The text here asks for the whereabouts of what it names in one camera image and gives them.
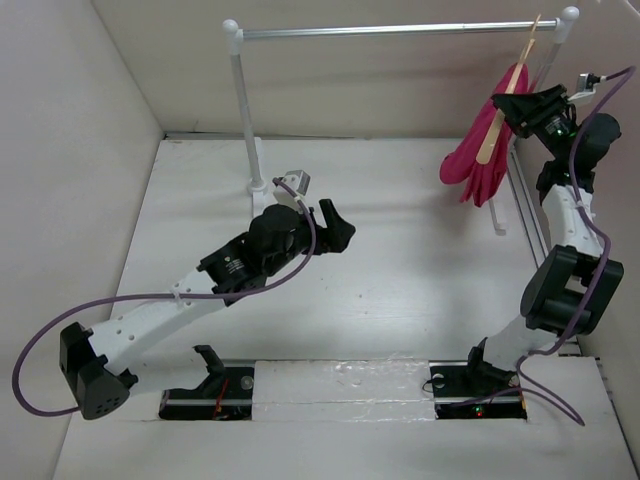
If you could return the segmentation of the pink trousers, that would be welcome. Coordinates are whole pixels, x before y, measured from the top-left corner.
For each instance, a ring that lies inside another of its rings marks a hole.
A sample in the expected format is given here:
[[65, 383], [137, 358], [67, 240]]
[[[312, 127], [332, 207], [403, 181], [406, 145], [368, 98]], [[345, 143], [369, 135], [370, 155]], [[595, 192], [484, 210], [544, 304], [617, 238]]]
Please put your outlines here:
[[459, 198], [461, 203], [472, 201], [476, 207], [481, 207], [497, 193], [507, 172], [512, 131], [502, 111], [494, 106], [492, 97], [528, 92], [527, 66], [513, 64], [484, 103], [461, 143], [442, 161], [441, 182], [445, 185], [464, 183]]

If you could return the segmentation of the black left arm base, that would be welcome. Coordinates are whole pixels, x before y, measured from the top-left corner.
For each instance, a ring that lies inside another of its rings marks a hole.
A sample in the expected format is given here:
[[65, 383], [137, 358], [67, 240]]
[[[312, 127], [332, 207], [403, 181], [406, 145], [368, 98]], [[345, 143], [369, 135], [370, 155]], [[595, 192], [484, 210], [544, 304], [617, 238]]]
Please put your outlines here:
[[194, 350], [204, 360], [207, 376], [193, 389], [164, 391], [159, 418], [166, 421], [251, 420], [256, 362], [221, 360], [209, 345], [197, 345]]

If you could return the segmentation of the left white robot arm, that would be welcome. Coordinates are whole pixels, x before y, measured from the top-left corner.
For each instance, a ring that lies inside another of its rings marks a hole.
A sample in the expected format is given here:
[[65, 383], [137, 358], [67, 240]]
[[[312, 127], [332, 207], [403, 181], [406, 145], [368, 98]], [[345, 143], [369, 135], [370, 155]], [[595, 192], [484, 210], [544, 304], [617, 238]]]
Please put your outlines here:
[[341, 253], [356, 228], [333, 202], [319, 202], [324, 226], [312, 213], [267, 207], [246, 232], [203, 258], [171, 293], [154, 295], [125, 315], [96, 327], [73, 323], [60, 334], [60, 368], [84, 419], [102, 418], [140, 393], [183, 389], [216, 397], [227, 372], [209, 345], [193, 346], [189, 374], [156, 367], [145, 353], [195, 320], [262, 293], [269, 278], [298, 256]]

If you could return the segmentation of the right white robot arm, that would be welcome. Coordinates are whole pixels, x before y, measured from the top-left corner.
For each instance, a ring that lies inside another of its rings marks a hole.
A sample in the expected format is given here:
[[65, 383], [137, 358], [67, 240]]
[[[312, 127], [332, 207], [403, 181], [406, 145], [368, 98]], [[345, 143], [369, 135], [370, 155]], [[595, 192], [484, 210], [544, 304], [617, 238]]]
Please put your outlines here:
[[553, 156], [536, 182], [553, 247], [524, 290], [519, 317], [471, 349], [462, 381], [476, 394], [507, 384], [521, 356], [565, 332], [590, 334], [624, 275], [622, 264], [609, 259], [591, 212], [594, 169], [619, 139], [619, 122], [591, 113], [578, 123], [562, 85], [495, 94], [492, 102], [516, 136], [536, 136]]

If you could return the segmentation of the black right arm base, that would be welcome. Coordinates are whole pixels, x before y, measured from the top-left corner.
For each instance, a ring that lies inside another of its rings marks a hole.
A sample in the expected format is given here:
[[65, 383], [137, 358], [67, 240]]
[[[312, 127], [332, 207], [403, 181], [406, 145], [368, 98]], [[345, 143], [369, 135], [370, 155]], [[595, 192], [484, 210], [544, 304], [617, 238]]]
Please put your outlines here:
[[518, 377], [486, 362], [479, 347], [467, 360], [431, 360], [422, 385], [432, 395], [437, 420], [526, 420]]

